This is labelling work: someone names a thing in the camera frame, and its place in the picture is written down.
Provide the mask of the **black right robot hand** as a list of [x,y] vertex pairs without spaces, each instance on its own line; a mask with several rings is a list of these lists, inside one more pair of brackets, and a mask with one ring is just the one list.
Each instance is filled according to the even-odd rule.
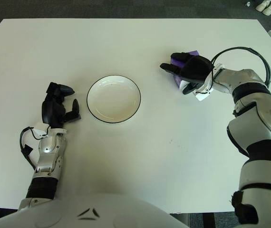
[[184,95],[200,88],[213,70],[211,61],[197,51],[172,53],[170,63],[162,63],[160,67],[174,76]]

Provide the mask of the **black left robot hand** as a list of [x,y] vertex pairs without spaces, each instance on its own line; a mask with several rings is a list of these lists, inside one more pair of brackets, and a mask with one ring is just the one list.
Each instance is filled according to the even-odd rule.
[[73,100],[72,110],[66,112],[63,105],[66,96],[73,95],[75,91],[66,85],[50,82],[45,100],[42,103],[42,121],[51,128],[63,128],[65,123],[81,119],[77,99]]

